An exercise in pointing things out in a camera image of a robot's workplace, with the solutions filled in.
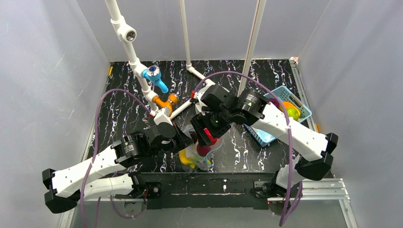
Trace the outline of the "red apple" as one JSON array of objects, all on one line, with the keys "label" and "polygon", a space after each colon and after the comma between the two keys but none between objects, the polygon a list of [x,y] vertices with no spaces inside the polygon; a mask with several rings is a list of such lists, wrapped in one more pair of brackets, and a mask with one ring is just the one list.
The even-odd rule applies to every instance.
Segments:
[{"label": "red apple", "polygon": [[207,154],[211,151],[210,146],[200,146],[199,144],[196,147],[197,153],[201,157],[206,157]]}]

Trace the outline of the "yellow banana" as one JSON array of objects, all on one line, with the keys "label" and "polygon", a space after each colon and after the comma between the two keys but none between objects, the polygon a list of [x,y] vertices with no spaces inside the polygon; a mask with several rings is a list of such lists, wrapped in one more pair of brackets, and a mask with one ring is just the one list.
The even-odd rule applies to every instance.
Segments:
[{"label": "yellow banana", "polygon": [[179,159],[183,165],[188,166],[192,169],[194,169],[196,166],[195,163],[186,156],[186,150],[179,151]]}]

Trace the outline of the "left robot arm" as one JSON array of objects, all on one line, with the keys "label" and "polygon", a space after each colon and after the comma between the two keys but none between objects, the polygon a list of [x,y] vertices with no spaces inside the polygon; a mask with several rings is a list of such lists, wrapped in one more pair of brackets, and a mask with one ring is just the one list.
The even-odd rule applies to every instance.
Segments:
[{"label": "left robot arm", "polygon": [[93,157],[64,170],[46,169],[42,181],[44,201],[54,214],[73,209],[79,202],[110,195],[139,198],[147,185],[135,174],[107,177],[162,152],[177,153],[194,143],[176,124],[160,123],[117,140]]}]

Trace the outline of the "clear zip top bag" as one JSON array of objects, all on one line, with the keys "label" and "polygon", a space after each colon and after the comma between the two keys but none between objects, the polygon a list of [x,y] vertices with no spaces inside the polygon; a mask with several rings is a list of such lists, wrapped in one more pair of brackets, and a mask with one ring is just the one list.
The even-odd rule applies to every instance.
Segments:
[{"label": "clear zip top bag", "polygon": [[185,135],[191,137],[193,144],[179,151],[179,159],[185,172],[194,172],[197,169],[207,171],[212,169],[212,155],[222,146],[221,138],[214,138],[210,146],[200,146],[195,129],[189,124],[182,130]]}]

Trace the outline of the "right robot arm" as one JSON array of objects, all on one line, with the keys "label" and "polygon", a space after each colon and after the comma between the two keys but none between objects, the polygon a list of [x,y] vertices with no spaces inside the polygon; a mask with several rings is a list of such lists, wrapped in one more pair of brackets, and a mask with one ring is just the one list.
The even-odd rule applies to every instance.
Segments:
[{"label": "right robot arm", "polygon": [[269,184],[256,188],[263,197],[284,197],[288,185],[294,187],[304,179],[320,181],[331,169],[331,153],[338,136],[315,132],[286,118],[266,97],[252,90],[235,96],[220,85],[211,85],[194,92],[192,101],[201,105],[201,112],[191,119],[200,146],[211,145],[236,123],[265,131],[298,152],[294,161],[277,171]]}]

